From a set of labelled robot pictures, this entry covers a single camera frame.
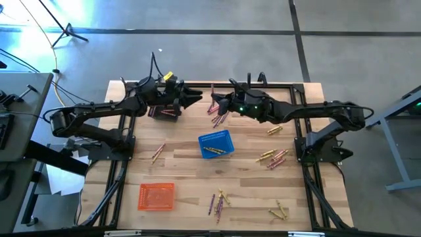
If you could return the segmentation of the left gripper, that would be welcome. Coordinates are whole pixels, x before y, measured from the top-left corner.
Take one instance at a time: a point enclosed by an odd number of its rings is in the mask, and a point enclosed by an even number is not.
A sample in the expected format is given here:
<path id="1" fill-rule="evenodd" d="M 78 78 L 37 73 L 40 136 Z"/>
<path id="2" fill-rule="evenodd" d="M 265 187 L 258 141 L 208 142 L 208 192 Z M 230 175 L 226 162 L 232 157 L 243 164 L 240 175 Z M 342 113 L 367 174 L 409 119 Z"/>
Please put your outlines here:
<path id="1" fill-rule="evenodd" d="M 202 94 L 201 90 L 192 89 L 177 76 L 172 76 L 165 81 L 165 88 L 159 96 L 157 105 L 171 105 L 173 110 L 180 111 L 180 107 L 187 109 L 190 105 L 200 101 L 203 98 Z"/>

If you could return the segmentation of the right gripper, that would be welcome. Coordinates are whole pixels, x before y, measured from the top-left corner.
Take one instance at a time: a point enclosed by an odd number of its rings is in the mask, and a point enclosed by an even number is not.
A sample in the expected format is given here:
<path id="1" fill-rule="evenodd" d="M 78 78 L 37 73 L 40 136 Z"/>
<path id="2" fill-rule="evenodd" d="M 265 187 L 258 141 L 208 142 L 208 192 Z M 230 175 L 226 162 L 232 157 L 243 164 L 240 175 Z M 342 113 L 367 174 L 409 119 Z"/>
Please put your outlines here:
<path id="1" fill-rule="evenodd" d="M 244 116 L 259 116 L 260 90 L 248 89 L 248 92 L 251 93 L 255 98 L 238 102 L 233 100 L 234 93 L 211 93 L 212 100 L 218 103 L 218 115 L 225 115 L 231 109 L 232 111 L 238 112 Z"/>

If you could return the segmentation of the black plastic basket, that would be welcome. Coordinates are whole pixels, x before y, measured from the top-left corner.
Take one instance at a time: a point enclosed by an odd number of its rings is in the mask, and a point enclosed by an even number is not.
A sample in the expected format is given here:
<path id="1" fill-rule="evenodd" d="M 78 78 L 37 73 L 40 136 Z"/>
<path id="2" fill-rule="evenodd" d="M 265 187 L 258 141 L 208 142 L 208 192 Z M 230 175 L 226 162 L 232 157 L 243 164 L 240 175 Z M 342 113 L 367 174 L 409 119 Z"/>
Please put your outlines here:
<path id="1" fill-rule="evenodd" d="M 176 117 L 164 115 L 161 111 L 166 111 L 169 113 L 174 113 Z M 178 117 L 182 115 L 180 110 L 176 110 L 172 105 L 156 105 L 149 108 L 148 117 L 151 117 L 155 120 L 162 120 L 167 122 L 176 122 Z"/>

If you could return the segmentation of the blue plastic basket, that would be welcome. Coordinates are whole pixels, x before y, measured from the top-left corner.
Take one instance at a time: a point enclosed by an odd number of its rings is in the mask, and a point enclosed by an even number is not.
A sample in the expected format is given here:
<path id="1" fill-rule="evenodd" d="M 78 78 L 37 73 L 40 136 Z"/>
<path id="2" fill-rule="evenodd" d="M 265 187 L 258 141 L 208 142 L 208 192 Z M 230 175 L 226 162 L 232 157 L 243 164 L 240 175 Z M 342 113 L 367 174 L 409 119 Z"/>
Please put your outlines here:
<path id="1" fill-rule="evenodd" d="M 202 158 L 213 159 L 228 155 L 235 151 L 233 141 L 228 130 L 221 130 L 198 137 Z M 207 150 L 207 148 L 219 149 L 219 154 Z"/>

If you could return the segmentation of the orange plastic basket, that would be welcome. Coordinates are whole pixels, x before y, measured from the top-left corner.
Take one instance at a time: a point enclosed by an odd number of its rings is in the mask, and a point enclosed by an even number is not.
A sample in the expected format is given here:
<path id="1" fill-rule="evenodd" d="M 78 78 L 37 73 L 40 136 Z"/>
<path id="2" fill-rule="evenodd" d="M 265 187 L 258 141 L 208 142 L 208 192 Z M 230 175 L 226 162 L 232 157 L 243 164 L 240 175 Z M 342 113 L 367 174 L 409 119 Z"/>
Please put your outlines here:
<path id="1" fill-rule="evenodd" d="M 174 206 L 174 183 L 144 183 L 139 187 L 138 211 L 170 211 Z"/>

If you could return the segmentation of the black tripod stand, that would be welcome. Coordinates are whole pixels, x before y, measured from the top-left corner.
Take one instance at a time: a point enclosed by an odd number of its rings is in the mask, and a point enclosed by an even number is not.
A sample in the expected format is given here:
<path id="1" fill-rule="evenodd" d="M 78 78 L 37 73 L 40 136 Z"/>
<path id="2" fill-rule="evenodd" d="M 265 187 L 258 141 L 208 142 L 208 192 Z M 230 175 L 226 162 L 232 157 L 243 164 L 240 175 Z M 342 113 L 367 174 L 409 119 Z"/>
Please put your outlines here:
<path id="1" fill-rule="evenodd" d="M 78 34 L 75 34 L 73 32 L 73 28 L 71 23 L 68 23 L 65 27 L 56 19 L 56 17 L 53 15 L 53 13 L 47 8 L 47 6 L 42 2 L 42 0 L 38 0 L 39 3 L 42 5 L 42 7 L 48 12 L 50 17 L 54 20 L 56 25 L 61 29 L 61 34 L 57 38 L 57 40 L 51 44 L 51 48 L 54 49 L 56 44 L 64 37 L 72 36 L 74 38 L 77 38 L 79 40 L 83 40 L 85 42 L 88 42 L 89 40 L 85 37 L 79 36 Z"/>

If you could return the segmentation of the black desk crossbeam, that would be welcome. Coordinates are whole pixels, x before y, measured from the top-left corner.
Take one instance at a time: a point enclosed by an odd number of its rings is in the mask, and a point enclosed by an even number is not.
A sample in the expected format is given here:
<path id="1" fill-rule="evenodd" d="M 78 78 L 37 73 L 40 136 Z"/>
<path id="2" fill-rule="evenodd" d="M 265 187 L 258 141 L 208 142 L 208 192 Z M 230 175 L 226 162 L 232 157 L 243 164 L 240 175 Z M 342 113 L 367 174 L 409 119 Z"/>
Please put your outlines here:
<path id="1" fill-rule="evenodd" d="M 34 141 L 29 141 L 24 153 L 24 158 L 36 159 L 37 161 L 43 162 L 47 165 L 72 172 L 74 174 L 79 174 L 81 176 L 85 176 L 86 171 L 88 170 L 88 164 L 74 159 L 63 152 L 55 151 Z"/>

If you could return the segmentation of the white paper sheet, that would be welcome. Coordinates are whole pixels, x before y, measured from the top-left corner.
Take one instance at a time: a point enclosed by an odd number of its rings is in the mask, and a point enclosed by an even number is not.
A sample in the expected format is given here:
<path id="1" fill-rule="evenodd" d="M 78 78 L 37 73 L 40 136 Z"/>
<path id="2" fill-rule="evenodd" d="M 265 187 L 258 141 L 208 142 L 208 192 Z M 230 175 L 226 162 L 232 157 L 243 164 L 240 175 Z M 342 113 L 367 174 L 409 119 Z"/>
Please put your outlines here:
<path id="1" fill-rule="evenodd" d="M 62 196 L 76 194 L 84 187 L 84 176 L 51 165 L 47 165 L 47 176 L 52 194 L 59 193 Z"/>

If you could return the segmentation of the black desk clamp tool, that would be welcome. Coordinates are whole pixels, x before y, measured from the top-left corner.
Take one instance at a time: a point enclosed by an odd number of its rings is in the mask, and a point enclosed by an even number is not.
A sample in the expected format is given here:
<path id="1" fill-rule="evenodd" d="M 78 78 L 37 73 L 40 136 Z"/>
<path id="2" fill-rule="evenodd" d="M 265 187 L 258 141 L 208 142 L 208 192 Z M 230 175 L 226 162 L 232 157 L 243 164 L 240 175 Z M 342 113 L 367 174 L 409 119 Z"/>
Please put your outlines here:
<path id="1" fill-rule="evenodd" d="M 23 102 L 23 97 L 28 94 L 29 92 L 38 92 L 33 86 L 27 85 L 27 90 L 20 95 L 16 94 L 6 94 L 3 90 L 0 90 L 0 105 L 7 107 L 14 102 L 21 103 Z"/>

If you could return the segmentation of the black keyboard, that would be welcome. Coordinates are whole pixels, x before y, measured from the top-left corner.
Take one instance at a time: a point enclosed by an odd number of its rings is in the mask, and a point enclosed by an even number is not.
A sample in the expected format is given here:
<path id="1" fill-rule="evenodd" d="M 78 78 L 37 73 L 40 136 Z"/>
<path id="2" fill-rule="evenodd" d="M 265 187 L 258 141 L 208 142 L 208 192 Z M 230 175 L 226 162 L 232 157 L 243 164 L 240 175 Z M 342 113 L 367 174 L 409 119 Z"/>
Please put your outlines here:
<path id="1" fill-rule="evenodd" d="M 12 130 L 14 115 L 0 114 L 0 150 L 4 150 Z"/>

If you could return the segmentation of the dark grey desk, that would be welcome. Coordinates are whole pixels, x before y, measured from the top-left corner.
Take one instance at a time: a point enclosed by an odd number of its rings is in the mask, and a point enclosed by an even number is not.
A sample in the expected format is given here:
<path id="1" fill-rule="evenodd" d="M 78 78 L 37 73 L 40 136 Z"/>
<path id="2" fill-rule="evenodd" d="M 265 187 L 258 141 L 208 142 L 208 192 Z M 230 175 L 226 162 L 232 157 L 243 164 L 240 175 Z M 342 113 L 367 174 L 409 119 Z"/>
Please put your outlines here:
<path id="1" fill-rule="evenodd" d="M 7 234 L 14 230 L 36 163 L 37 161 L 33 159 L 0 163 L 0 171 L 14 172 L 10 194 L 0 201 L 0 234 Z"/>

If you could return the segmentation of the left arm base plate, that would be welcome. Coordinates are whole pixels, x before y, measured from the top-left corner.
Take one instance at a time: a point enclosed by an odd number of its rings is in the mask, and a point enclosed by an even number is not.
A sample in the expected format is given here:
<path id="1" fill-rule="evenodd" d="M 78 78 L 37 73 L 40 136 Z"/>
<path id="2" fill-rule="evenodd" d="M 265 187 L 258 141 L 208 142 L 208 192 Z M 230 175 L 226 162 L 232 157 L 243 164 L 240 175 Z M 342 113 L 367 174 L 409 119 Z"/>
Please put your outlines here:
<path id="1" fill-rule="evenodd" d="M 123 142 L 118 145 L 109 146 L 105 142 L 101 142 L 100 145 L 91 146 L 88 148 L 88 159 L 105 161 L 129 161 L 133 157 L 135 143 L 135 136 L 124 136 Z"/>

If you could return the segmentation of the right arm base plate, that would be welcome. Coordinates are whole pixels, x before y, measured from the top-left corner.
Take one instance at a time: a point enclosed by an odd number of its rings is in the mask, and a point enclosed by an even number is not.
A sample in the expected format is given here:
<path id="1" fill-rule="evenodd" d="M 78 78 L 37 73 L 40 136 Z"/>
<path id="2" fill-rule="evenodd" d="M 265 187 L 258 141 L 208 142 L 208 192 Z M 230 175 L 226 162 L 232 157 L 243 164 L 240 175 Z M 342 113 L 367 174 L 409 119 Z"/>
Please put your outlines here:
<path id="1" fill-rule="evenodd" d="M 297 160 L 300 163 L 337 163 L 353 156 L 351 150 L 339 146 L 339 141 L 336 138 L 309 145 L 305 137 L 300 137 L 294 139 L 294 145 Z"/>

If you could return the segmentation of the silver metal bracket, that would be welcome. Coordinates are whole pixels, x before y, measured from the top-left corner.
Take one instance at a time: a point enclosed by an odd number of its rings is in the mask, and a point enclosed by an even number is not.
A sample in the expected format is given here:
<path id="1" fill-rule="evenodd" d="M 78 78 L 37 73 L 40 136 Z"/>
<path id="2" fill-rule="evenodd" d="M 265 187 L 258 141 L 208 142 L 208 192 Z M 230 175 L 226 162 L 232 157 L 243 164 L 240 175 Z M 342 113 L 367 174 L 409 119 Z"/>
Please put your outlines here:
<path id="1" fill-rule="evenodd" d="M 288 237 L 326 237 L 323 232 L 289 231 Z"/>
<path id="2" fill-rule="evenodd" d="M 141 235 L 141 230 L 110 230 L 105 231 L 103 237 L 136 237 Z"/>

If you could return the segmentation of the grey metal table frame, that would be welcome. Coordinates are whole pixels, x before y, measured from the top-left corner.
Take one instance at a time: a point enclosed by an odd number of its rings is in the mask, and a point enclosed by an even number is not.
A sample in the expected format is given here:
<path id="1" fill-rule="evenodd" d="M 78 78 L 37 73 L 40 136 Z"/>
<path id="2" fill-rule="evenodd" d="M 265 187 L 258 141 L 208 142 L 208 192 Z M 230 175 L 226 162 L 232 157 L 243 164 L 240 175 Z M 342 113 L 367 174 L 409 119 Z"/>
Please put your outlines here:
<path id="1" fill-rule="evenodd" d="M 387 184 L 388 192 L 421 188 L 421 115 L 409 115 L 407 108 L 421 101 L 421 90 L 390 105 L 366 120 L 366 129 L 382 128 L 401 181 Z"/>

